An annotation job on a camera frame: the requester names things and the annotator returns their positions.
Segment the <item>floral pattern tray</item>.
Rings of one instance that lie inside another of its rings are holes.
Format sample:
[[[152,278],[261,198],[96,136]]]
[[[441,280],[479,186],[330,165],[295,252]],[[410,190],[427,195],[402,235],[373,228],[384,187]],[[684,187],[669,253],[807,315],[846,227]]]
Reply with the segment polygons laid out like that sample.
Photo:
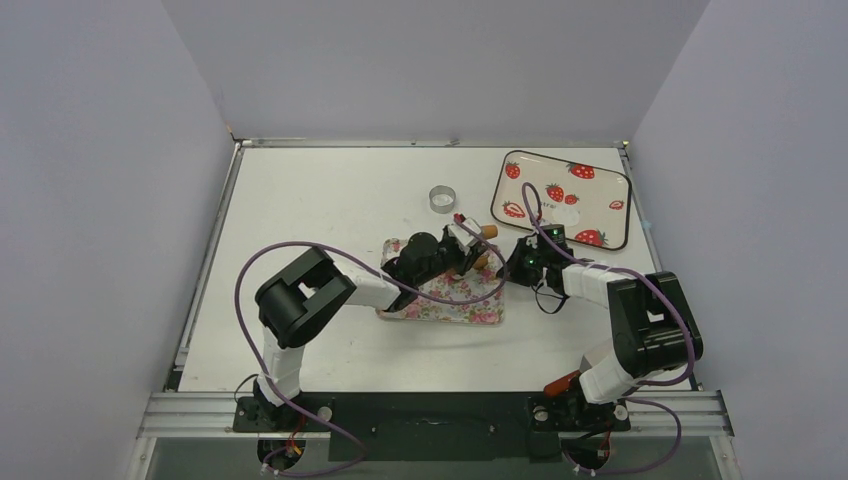
[[[418,297],[398,312],[378,311],[384,320],[423,321],[435,323],[494,326],[505,316],[503,292],[498,291],[481,302],[467,301],[492,292],[501,282],[497,276],[503,262],[491,251],[483,254],[486,265],[472,268],[464,275],[443,274],[419,288],[424,293],[443,300],[461,301],[463,305],[445,304]]]

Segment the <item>metal spatula wooden handle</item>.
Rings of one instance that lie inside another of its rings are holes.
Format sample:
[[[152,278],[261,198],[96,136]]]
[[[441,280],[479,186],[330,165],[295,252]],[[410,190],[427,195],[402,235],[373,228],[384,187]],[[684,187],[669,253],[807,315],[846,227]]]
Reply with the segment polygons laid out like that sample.
[[[588,350],[581,358],[577,371],[561,377],[543,388],[548,397],[555,397],[577,388],[588,403],[605,404],[623,397],[637,381],[620,364],[611,340]]]

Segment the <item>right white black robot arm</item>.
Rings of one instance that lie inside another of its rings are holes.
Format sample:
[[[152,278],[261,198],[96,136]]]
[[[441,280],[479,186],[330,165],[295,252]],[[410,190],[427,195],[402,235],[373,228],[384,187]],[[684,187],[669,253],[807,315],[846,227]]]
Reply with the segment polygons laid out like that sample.
[[[584,354],[581,367],[543,389],[536,411],[570,431],[627,418],[622,399],[657,375],[689,374],[703,341],[680,282],[671,272],[633,273],[575,257],[561,224],[520,238],[498,277],[551,289],[560,301],[593,303],[609,314],[611,337]]]

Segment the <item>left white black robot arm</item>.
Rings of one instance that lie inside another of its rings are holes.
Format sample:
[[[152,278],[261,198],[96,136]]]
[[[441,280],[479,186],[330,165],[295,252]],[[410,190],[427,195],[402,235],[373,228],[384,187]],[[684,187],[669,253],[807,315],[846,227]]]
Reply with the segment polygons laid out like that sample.
[[[272,429],[291,427],[298,416],[300,369],[306,344],[346,305],[381,312],[403,310],[426,297],[423,286],[439,276],[464,275],[489,251],[483,228],[447,225],[442,236],[412,235],[397,255],[375,269],[351,257],[332,258],[332,249],[304,243],[304,252],[255,293],[263,326],[265,367],[254,382],[259,416]]]

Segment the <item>flat round dumpling wrapper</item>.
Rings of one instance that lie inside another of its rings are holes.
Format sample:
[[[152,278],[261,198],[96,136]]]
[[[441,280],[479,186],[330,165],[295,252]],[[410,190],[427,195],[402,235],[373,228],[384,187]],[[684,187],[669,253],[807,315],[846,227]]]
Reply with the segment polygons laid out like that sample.
[[[581,213],[575,205],[562,204],[552,210],[552,221],[566,228],[576,227],[580,223]]]

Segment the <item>strawberry pattern tray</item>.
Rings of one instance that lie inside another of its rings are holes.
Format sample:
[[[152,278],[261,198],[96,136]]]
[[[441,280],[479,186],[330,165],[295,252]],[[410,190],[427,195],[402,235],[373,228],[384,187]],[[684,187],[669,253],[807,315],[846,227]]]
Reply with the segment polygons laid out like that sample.
[[[623,173],[571,159],[513,150],[504,157],[490,213],[505,225],[531,230],[536,213],[541,225],[552,221],[552,210],[575,205],[581,213],[576,227],[566,228],[571,242],[608,251],[623,249],[629,239],[632,184]]]

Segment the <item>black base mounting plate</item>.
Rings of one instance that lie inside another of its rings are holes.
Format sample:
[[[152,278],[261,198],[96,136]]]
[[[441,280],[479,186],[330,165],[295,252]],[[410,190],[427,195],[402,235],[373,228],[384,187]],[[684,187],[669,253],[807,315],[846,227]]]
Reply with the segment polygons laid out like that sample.
[[[312,414],[328,408],[369,461],[554,461],[565,445],[631,427],[623,403],[593,405],[573,393],[313,392],[294,401]]]

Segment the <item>aluminium front rail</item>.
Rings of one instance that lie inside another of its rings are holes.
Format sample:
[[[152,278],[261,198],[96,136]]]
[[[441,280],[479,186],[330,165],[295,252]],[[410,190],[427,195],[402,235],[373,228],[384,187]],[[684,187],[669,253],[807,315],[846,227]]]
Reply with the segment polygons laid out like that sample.
[[[659,403],[673,410],[687,437],[732,437],[734,431],[719,391],[641,391],[634,399]],[[670,436],[671,417],[651,405],[627,402],[630,436]],[[234,427],[236,403],[226,392],[154,393],[143,414],[141,438],[282,438],[283,432],[243,431]]]

